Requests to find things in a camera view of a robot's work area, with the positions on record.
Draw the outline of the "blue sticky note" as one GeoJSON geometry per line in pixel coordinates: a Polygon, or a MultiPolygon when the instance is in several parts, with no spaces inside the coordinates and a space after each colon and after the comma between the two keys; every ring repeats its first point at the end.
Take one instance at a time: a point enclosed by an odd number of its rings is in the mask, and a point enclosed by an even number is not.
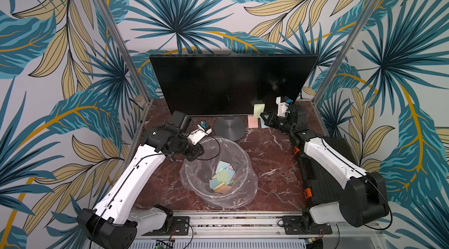
{"type": "Polygon", "coordinates": [[[261,123],[261,128],[262,129],[268,128],[268,126],[265,124],[265,122],[264,122],[264,120],[262,118],[260,118],[260,123],[261,123]]]}

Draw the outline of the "green sticky note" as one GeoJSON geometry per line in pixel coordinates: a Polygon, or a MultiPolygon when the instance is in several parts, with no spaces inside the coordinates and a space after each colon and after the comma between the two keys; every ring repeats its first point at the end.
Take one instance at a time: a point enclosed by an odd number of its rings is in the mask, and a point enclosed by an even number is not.
{"type": "Polygon", "coordinates": [[[260,118],[261,114],[265,110],[265,104],[254,104],[253,106],[253,117],[260,118]]]}

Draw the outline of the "clear plastic trash bin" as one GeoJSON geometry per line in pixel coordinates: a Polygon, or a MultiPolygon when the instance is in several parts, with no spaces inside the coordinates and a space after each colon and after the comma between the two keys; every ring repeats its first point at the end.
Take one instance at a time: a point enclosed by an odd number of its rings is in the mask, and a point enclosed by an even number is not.
{"type": "Polygon", "coordinates": [[[185,160],[181,182],[214,208],[238,209],[256,196],[258,178],[249,155],[237,143],[222,137],[200,142],[204,155],[185,160]]]}

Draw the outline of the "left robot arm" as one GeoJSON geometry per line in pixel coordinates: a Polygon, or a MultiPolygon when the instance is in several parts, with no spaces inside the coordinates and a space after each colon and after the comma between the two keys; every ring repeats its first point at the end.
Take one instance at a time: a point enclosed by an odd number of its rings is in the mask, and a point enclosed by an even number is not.
{"type": "Polygon", "coordinates": [[[209,124],[199,124],[189,133],[191,117],[175,111],[168,122],[150,127],[116,184],[94,206],[83,209],[77,223],[90,244],[103,249],[128,249],[135,238],[147,233],[157,235],[173,229],[173,212],[156,205],[140,214],[132,214],[132,207],[143,187],[167,157],[181,156],[194,161],[204,154],[200,141],[212,129],[209,124]]]}

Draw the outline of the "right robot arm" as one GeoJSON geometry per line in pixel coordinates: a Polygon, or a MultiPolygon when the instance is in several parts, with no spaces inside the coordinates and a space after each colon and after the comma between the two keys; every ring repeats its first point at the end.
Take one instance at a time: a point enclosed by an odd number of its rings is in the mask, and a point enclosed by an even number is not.
{"type": "Polygon", "coordinates": [[[332,223],[369,227],[392,216],[384,177],[369,172],[345,154],[350,148],[341,137],[323,137],[306,123],[305,110],[291,100],[278,100],[278,111],[259,113],[261,123],[286,133],[303,172],[309,206],[297,220],[283,219],[285,229],[326,235],[332,223]]]}

